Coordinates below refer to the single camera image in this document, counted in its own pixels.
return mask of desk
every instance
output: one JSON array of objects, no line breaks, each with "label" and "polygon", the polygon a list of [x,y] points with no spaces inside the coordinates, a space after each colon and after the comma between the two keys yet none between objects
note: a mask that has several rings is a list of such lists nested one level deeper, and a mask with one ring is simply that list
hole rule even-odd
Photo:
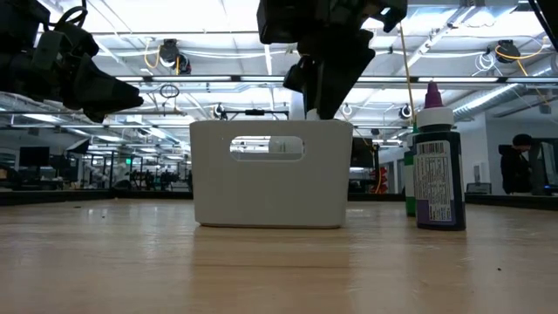
[{"label": "desk", "polygon": [[211,229],[184,200],[2,208],[0,312],[558,309],[556,212],[469,206],[466,232],[416,229],[397,202],[347,214],[338,230]]}]

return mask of black robotic arm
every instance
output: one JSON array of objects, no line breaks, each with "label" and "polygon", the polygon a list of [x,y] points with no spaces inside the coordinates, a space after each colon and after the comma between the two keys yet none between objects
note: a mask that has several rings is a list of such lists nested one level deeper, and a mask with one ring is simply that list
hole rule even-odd
[{"label": "black robotic arm", "polygon": [[391,31],[407,14],[407,0],[261,0],[257,11],[263,44],[297,43],[301,55],[283,86],[301,92],[306,111],[333,119],[350,89],[376,56],[368,17]]},{"label": "black robotic arm", "polygon": [[[0,0],[0,91],[37,101],[61,101],[83,109],[93,122],[109,113],[141,106],[140,90],[102,72],[93,62],[99,47],[81,29],[86,1],[68,10],[56,24],[37,0]],[[78,17],[69,20],[71,15]],[[33,48],[39,25],[44,33]]]}]

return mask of fluorescent light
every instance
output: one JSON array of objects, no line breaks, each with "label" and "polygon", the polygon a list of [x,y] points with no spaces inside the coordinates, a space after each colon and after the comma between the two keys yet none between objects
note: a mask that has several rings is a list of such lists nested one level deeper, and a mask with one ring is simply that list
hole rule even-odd
[{"label": "fluorescent light", "polygon": [[142,77],[116,77],[117,80],[122,82],[142,82]]},{"label": "fluorescent light", "polygon": [[148,133],[150,133],[151,135],[154,135],[160,139],[165,139],[167,137],[167,135],[161,131],[160,129],[156,128],[156,127],[152,127],[146,130]]},{"label": "fluorescent light", "polygon": [[404,77],[361,77],[358,79],[358,83],[367,83],[367,82],[406,82],[407,78]]},{"label": "fluorescent light", "polygon": [[358,128],[376,128],[378,130],[400,130],[405,128],[405,126],[371,126],[371,125],[359,125],[359,124],[353,124],[353,126]]},{"label": "fluorescent light", "polygon": [[154,82],[215,82],[230,81],[229,76],[159,76],[152,77]]},{"label": "fluorescent light", "polygon": [[87,151],[88,154],[112,154],[111,152],[107,151]]},{"label": "fluorescent light", "polygon": [[47,114],[24,114],[24,117],[36,119],[43,122],[51,122],[51,123],[56,123],[61,121],[61,119],[52,117],[51,115],[47,115]]},{"label": "fluorescent light", "polygon": [[508,78],[507,79],[508,83],[531,83],[531,84],[537,84],[537,83],[558,83],[558,78]]},{"label": "fluorescent light", "polygon": [[53,126],[53,125],[10,125],[10,127],[14,127],[14,128],[55,128],[57,126]]},{"label": "fluorescent light", "polygon": [[89,133],[85,133],[83,131],[79,131],[79,130],[76,130],[76,129],[68,129],[68,131],[74,132],[75,134],[79,134],[79,135],[90,136]]},{"label": "fluorescent light", "polygon": [[282,76],[242,76],[242,82],[283,82],[285,77]]},{"label": "fluorescent light", "polygon": [[142,69],[139,69],[139,70],[142,71],[142,72],[147,72],[151,76],[155,75],[155,74],[153,74],[153,72],[149,71],[149,69],[147,69],[147,68],[142,68]]},{"label": "fluorescent light", "polygon": [[488,100],[493,99],[494,97],[500,95],[501,93],[507,92],[508,90],[510,90],[512,88],[515,88],[517,85],[519,85],[519,84],[510,84],[510,85],[506,85],[504,87],[501,87],[494,92],[490,92],[483,97],[477,98],[477,99],[471,101],[468,104],[465,104],[465,105],[463,105],[459,108],[454,109],[453,112],[458,113],[462,110],[471,110],[473,108],[476,108],[476,107],[486,103]]},{"label": "fluorescent light", "polygon": [[499,78],[418,78],[419,83],[495,83]]},{"label": "fluorescent light", "polygon": [[101,125],[61,126],[65,128],[103,128]]},{"label": "fluorescent light", "polygon": [[123,141],[120,137],[109,136],[109,135],[97,135],[98,138],[107,141]]},{"label": "fluorescent light", "polygon": [[190,128],[190,126],[176,126],[176,125],[163,125],[163,126],[158,126],[159,128],[176,128],[176,129],[187,129]]}]

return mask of yellow cable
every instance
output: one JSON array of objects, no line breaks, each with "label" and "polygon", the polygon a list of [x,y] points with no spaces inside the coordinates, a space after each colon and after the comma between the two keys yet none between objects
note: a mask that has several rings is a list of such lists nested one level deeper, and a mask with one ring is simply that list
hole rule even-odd
[{"label": "yellow cable", "polygon": [[147,49],[149,49],[149,43],[150,43],[150,42],[151,42],[151,40],[148,39],[148,40],[147,40],[147,43],[146,43],[146,53],[144,53],[143,59],[144,59],[144,61],[146,61],[146,65],[147,65],[147,66],[149,66],[150,68],[154,69],[154,68],[157,67],[157,65],[159,65],[159,57],[160,57],[160,47],[161,47],[161,45],[159,45],[159,47],[157,47],[157,60],[155,61],[155,65],[151,65],[151,64],[149,63],[149,61],[147,60]]},{"label": "yellow cable", "polygon": [[499,48],[501,48],[500,45],[497,45],[496,48],[494,49],[494,51],[496,52],[497,55],[502,56],[502,57],[504,57],[504,58],[509,58],[509,59],[512,59],[512,60],[525,60],[525,59],[532,58],[532,57],[535,57],[535,56],[540,55],[541,52],[542,52],[542,50],[544,49],[544,43],[546,42],[546,40],[547,40],[546,37],[544,37],[544,38],[542,39],[541,48],[540,48],[537,52],[535,52],[535,53],[532,54],[532,55],[528,55],[528,56],[524,56],[524,57],[513,57],[513,56],[508,56],[508,55],[506,55],[506,54],[503,54],[503,53],[501,53],[501,52],[498,51]]},{"label": "yellow cable", "polygon": [[523,64],[521,63],[521,61],[517,61],[517,64],[520,66],[521,71],[523,72],[523,74],[525,74],[525,76],[529,76],[529,74],[527,74],[527,71],[525,70],[525,67],[523,66]]},{"label": "yellow cable", "polygon": [[401,27],[401,46],[403,48],[403,59],[405,63],[405,74],[407,77],[407,89],[409,90],[409,101],[411,102],[411,123],[415,120],[415,103],[412,99],[412,89],[411,89],[411,71],[409,70],[409,63],[407,62],[407,47],[405,45],[405,32],[403,31],[403,23],[399,23]]}]

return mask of ceiling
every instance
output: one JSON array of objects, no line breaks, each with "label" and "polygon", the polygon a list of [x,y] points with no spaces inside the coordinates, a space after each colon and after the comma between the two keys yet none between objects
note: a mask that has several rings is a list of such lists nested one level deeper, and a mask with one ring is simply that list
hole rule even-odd
[{"label": "ceiling", "polygon": [[[79,5],[73,0],[40,0],[51,10],[51,20],[57,20],[62,10]],[[494,48],[501,39],[512,39],[524,55],[536,56],[524,61],[529,66],[548,57],[554,49],[543,39],[545,34],[531,11],[516,10],[517,0],[491,0],[487,7],[469,10],[460,9],[459,0],[429,1],[410,0],[409,14],[403,21],[405,43],[409,56],[422,47],[418,58],[410,63],[412,76],[520,76],[517,64],[491,64],[490,57],[480,60],[487,48]],[[269,53],[260,43],[255,12],[258,0],[88,0],[89,14],[84,29],[89,31],[101,47],[94,58],[96,65],[113,76],[172,75],[171,71],[156,63],[155,52],[165,38],[179,40],[179,48],[192,65],[192,74],[204,75],[284,75],[299,59],[286,44],[272,44]],[[455,18],[456,11],[460,23],[447,29],[448,20]],[[365,76],[404,76],[404,57],[400,28],[391,33],[383,33],[382,24],[369,19],[363,26],[374,31],[376,36],[370,47],[377,56],[364,71]],[[490,69],[481,71],[482,62]],[[280,83],[184,83],[175,84],[181,90],[176,99],[170,101],[161,97],[157,85],[134,83],[140,87],[145,104],[133,110],[128,116],[110,116],[105,121],[110,125],[153,124],[180,125],[212,119],[215,105],[221,104],[227,110],[261,108],[265,110],[289,110],[292,92],[280,87]],[[404,85],[361,86],[353,89],[344,101],[350,108],[347,118],[353,123],[399,126],[406,125],[398,116],[399,109],[408,104],[409,92]],[[444,85],[442,96],[447,105],[475,92],[491,89],[491,86]],[[425,85],[414,85],[412,97],[419,109],[424,103]],[[60,104],[37,104],[27,99],[4,101],[5,110],[19,108],[29,111],[62,111]],[[500,113],[514,106],[524,106],[520,102],[510,103],[494,109]],[[539,119],[534,109],[516,113],[510,117],[522,119],[530,114],[530,119]],[[339,113],[337,118],[344,119]],[[58,116],[65,124],[86,124],[86,119],[78,115]],[[284,115],[266,114],[263,117],[238,115],[236,119],[286,119]],[[36,119],[19,116],[15,123],[37,123]],[[168,138],[189,143],[187,128],[166,128],[161,130],[166,138],[159,141],[152,134],[138,134],[134,129],[105,130],[83,128],[87,134],[105,134],[121,137],[123,142],[171,144]],[[392,136],[393,131],[385,131],[383,136]]]}]

